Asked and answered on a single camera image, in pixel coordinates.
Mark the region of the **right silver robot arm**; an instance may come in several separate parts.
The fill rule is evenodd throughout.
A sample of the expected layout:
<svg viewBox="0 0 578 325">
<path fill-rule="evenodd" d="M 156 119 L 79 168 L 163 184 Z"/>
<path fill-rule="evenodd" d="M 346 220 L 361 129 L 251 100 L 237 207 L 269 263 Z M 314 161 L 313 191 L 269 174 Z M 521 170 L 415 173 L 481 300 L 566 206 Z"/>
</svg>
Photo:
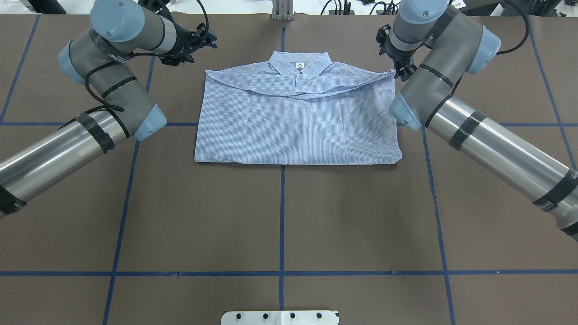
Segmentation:
<svg viewBox="0 0 578 325">
<path fill-rule="evenodd" d="M 481 72 L 497 55 L 497 35 L 446 0 L 403 0 L 376 41 L 405 83 L 388 108 L 392 117 L 415 131 L 428 128 L 577 239 L 577 171 L 452 94 L 464 74 Z"/>
</svg>

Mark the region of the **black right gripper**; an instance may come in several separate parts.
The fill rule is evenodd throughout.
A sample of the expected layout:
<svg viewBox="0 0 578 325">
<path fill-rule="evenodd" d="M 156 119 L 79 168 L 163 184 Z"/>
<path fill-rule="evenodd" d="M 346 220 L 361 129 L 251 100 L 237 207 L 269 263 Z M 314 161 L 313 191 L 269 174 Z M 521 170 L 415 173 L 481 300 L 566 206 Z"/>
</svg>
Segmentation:
<svg viewBox="0 0 578 325">
<path fill-rule="evenodd" d="M 415 64 L 410 62 L 416 49 L 400 50 L 392 43 L 386 43 L 384 49 L 388 57 L 390 57 L 394 62 L 396 79 L 399 79 L 403 83 L 407 82 L 417 69 Z"/>
</svg>

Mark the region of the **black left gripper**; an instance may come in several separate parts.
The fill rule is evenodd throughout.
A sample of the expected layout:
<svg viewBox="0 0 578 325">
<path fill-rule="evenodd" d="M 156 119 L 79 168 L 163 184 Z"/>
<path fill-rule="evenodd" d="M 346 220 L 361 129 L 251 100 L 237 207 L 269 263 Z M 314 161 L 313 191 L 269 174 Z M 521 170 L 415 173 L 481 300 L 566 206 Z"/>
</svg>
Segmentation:
<svg viewBox="0 0 578 325">
<path fill-rule="evenodd" d="M 175 29 L 174 55 L 191 54 L 203 47 L 217 49 L 217 37 L 209 27 L 198 25 L 196 30 L 189 31 L 182 25 L 175 25 Z"/>
</svg>

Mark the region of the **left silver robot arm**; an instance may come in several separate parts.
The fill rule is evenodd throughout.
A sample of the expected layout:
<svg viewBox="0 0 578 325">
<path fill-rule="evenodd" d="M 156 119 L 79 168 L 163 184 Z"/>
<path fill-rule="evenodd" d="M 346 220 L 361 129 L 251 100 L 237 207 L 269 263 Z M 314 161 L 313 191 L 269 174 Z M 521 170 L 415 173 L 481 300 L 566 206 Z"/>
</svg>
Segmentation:
<svg viewBox="0 0 578 325">
<path fill-rule="evenodd" d="M 58 56 L 62 72 L 80 84 L 94 106 L 54 133 L 1 163 L 1 216 L 29 201 L 127 139 L 143 141 L 168 120 L 128 67 L 138 57 L 168 66 L 193 63 L 192 54 L 216 48 L 217 37 L 201 1 L 202 22 L 189 29 L 175 21 L 167 0 L 96 0 L 88 29 Z"/>
</svg>

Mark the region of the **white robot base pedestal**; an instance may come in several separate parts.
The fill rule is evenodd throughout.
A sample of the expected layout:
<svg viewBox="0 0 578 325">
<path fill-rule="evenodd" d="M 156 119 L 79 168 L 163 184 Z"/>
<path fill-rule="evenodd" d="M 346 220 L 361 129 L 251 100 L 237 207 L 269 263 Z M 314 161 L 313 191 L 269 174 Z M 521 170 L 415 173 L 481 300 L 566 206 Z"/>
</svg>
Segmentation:
<svg viewBox="0 0 578 325">
<path fill-rule="evenodd" d="M 338 311 L 231 311 L 223 314 L 221 325 L 339 325 Z"/>
</svg>

